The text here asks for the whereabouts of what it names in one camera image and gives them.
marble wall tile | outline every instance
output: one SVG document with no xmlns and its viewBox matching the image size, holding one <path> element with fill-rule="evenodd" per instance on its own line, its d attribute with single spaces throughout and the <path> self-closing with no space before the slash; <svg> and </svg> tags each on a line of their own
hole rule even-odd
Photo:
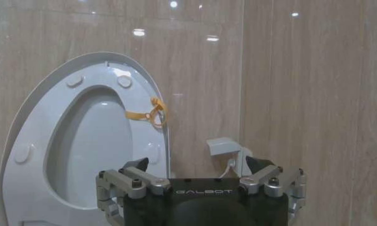
<svg viewBox="0 0 377 226">
<path fill-rule="evenodd" d="M 364 13 L 364 61 L 351 225 L 377 226 L 377 0 L 366 2 Z"/>
<path fill-rule="evenodd" d="M 243 8 L 243 1 L 235 2 Z M 232 13 L 236 8 L 223 1 L 218 9 L 227 17 L 203 22 L 115 16 L 110 10 L 118 7 L 106 3 L 98 6 L 103 13 L 92 14 L 91 6 L 66 3 L 78 13 L 46 3 L 32 8 L 0 2 L 0 158 L 16 111 L 40 80 L 71 58 L 112 51 L 135 58 L 159 84 L 171 110 L 172 171 L 179 177 L 220 175 L 226 157 L 211 158 L 206 140 L 239 139 L 243 27 L 228 20 L 243 11 Z M 146 29 L 144 37 L 134 36 L 136 28 Z M 208 35 L 219 41 L 207 41 Z"/>
<path fill-rule="evenodd" d="M 298 225 L 350 225 L 363 3 L 248 0 L 244 8 L 246 146 L 308 173 Z"/>
<path fill-rule="evenodd" d="M 243 19 L 242 0 L 0 0 L 0 7 L 239 25 Z"/>
</svg>

glossy wall tile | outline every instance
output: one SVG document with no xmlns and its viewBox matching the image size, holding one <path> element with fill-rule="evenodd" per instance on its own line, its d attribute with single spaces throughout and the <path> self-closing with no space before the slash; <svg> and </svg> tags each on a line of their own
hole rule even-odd
<svg viewBox="0 0 377 226">
<path fill-rule="evenodd" d="M 176 2 L 171 8 L 166 0 L 0 1 L 0 159 L 12 119 L 40 80 L 71 58 L 112 51 L 138 60 L 160 87 L 172 171 L 222 174 L 226 161 L 211 158 L 206 140 L 239 139 L 243 1 Z"/>
<path fill-rule="evenodd" d="M 247 0 L 242 141 L 308 173 L 296 225 L 377 226 L 377 1 Z"/>
</svg>

white toilet seat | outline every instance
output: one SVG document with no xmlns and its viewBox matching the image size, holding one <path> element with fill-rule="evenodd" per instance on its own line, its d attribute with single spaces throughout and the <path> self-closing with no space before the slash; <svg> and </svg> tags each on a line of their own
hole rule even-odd
<svg viewBox="0 0 377 226">
<path fill-rule="evenodd" d="M 54 76 L 62 79 L 54 80 L 52 85 L 46 84 Z M 20 222 L 26 226 L 107 225 L 104 213 L 96 208 L 95 174 L 100 170 L 120 168 L 132 159 L 150 157 L 148 172 L 159 177 L 168 177 L 167 128 L 156 129 L 147 121 L 127 119 L 124 112 L 120 111 L 123 108 L 112 101 L 100 104 L 114 105 L 110 107 L 112 108 L 111 117 L 115 116 L 115 118 L 103 114 L 110 111 L 103 111 L 96 106 L 95 109 L 99 110 L 92 110 L 91 119 L 82 119 L 82 125 L 86 125 L 88 129 L 76 130 L 74 146 L 70 147 L 74 152 L 64 154 L 70 154 L 72 161 L 59 161 L 54 164 L 54 160 L 66 158 L 59 157 L 62 152 L 58 148 L 63 150 L 56 140 L 59 128 L 82 96 L 91 93 L 94 97 L 112 93 L 112 98 L 120 99 L 124 110 L 142 113 L 150 112 L 154 108 L 151 97 L 160 97 L 154 80 L 142 66 L 128 57 L 115 53 L 80 56 L 48 76 L 28 97 L 11 128 L 6 150 L 8 159 L 4 155 L 3 163 L 7 164 L 2 166 L 3 177 L 0 178 L 3 179 L 0 180 L 3 189 L 0 201 L 6 207 L 0 212 L 0 225 L 6 223 L 19 225 Z M 23 112 L 26 105 L 28 101 L 34 102 L 34 99 L 35 106 L 30 104 L 30 114 L 24 116 L 23 126 L 18 126 L 20 117 L 26 115 Z M 116 119 L 115 125 L 127 125 L 127 128 L 107 130 L 110 127 L 107 125 L 114 122 L 112 119 Z M 106 129 L 100 129 L 102 121 L 107 124 Z M 14 132 L 15 127 L 20 128 L 18 134 Z M 12 136 L 16 136 L 14 144 L 11 144 Z M 104 150 L 99 150 L 103 139 L 115 143 L 104 143 Z M 54 160 L 51 159 L 52 161 L 47 163 L 54 152 L 56 152 Z M 52 169 L 62 172 L 63 168 L 68 169 L 67 177 L 62 178 L 67 184 L 64 191 L 54 188 L 58 177 L 52 176 Z"/>
</svg>

toilet lid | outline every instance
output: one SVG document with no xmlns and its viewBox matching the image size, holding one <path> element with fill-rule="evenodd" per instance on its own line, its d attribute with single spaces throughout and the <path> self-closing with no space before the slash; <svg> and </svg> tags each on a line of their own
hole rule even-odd
<svg viewBox="0 0 377 226">
<path fill-rule="evenodd" d="M 83 55 L 39 84 L 12 123 L 0 169 L 0 225 L 103 225 L 95 176 L 150 157 L 170 175 L 168 128 L 126 118 L 162 95 L 130 57 Z"/>
</svg>

screw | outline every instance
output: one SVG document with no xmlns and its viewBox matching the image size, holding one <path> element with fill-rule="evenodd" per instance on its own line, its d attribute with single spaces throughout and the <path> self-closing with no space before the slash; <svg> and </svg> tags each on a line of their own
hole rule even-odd
<svg viewBox="0 0 377 226">
<path fill-rule="evenodd" d="M 103 178 L 103 175 L 106 174 L 106 171 L 103 170 L 102 172 L 100 172 L 100 178 Z"/>
<path fill-rule="evenodd" d="M 268 181 L 270 185 L 272 186 L 279 186 L 279 179 L 278 178 L 271 178 Z"/>
<path fill-rule="evenodd" d="M 132 187 L 134 187 L 134 188 L 140 188 L 142 185 L 143 185 L 143 182 L 142 182 L 140 179 L 135 179 L 135 180 L 132 181 Z"/>
</svg>

